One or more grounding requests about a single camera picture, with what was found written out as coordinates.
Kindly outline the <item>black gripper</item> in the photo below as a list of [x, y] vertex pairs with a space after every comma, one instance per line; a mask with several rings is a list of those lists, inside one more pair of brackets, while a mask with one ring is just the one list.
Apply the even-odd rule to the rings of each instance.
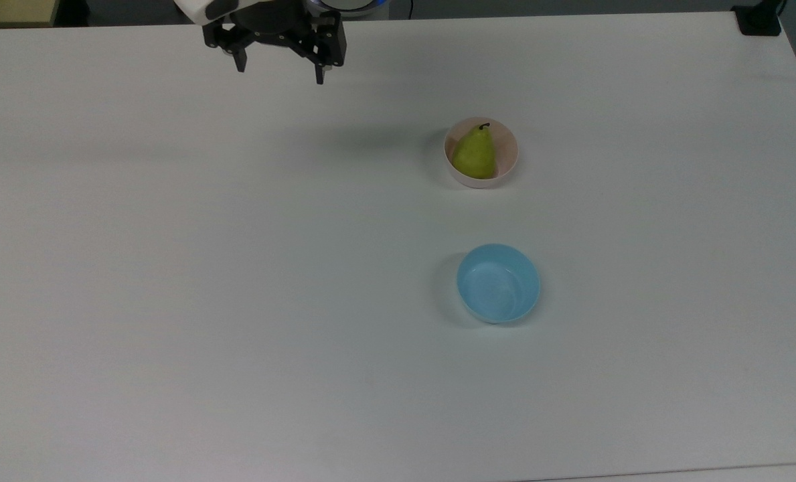
[[206, 46], [232, 57], [239, 73], [246, 70], [246, 49], [254, 43], [283, 47], [308, 59], [317, 85], [324, 85], [329, 68], [345, 64], [345, 28], [335, 10], [311, 13], [304, 1], [211, 1], [204, 13]]

